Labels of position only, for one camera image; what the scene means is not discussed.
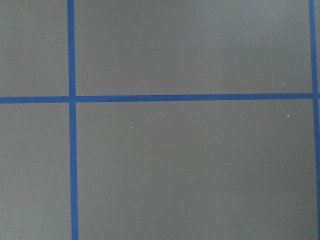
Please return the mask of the brown paper table cover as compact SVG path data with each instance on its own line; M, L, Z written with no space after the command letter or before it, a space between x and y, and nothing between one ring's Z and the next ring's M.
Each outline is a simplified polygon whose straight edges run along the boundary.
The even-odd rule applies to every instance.
M3 0L3 240L317 240L317 0Z

